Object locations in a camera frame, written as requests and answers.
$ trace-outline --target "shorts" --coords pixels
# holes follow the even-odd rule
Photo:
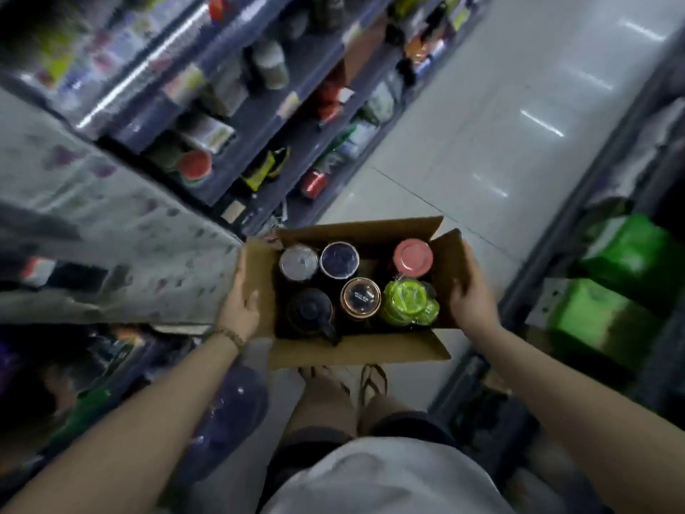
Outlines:
[[[377,423],[370,437],[400,437],[441,443],[456,448],[452,436],[420,411],[393,413]],[[332,428],[304,428],[294,432],[276,449],[267,469],[257,512],[291,477],[309,469],[324,457],[351,441],[347,433]]]

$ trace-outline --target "white shirt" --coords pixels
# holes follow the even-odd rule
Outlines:
[[[288,480],[263,514],[512,514],[482,467],[447,445],[366,437]]]

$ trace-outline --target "bracelet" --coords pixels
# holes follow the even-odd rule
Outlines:
[[[214,334],[219,334],[220,336],[227,337],[239,350],[242,349],[246,343],[246,341],[242,337],[240,337],[230,328],[224,328],[222,326],[212,328],[212,331],[210,332],[208,338],[213,336]]]

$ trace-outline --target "sandal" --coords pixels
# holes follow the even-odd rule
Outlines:
[[[336,382],[340,388],[342,388],[343,391],[347,394],[347,396],[350,396],[350,390],[347,386],[345,386],[345,383],[341,381],[338,376],[335,374],[333,370],[331,370],[328,366],[305,366],[305,367],[300,367],[297,369],[297,373],[300,374],[300,376],[307,382],[310,379],[313,379],[315,377],[326,377],[327,379],[332,380],[333,382]]]
[[[372,378],[375,377],[374,372],[383,381],[382,389],[379,388],[376,382],[373,382]],[[388,376],[385,371],[378,364],[365,364],[362,368],[362,379],[359,386],[359,405],[360,410],[363,410],[366,405],[371,401],[376,395],[387,395],[388,394]]]

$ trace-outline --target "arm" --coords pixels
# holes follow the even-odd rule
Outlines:
[[[243,252],[217,324],[246,340],[257,328],[259,312],[256,293],[243,299],[244,262]],[[2,514],[149,512],[237,355],[231,340],[212,335],[85,433]]]
[[[473,253],[451,308],[464,333],[618,514],[682,512],[685,432],[508,332]]]

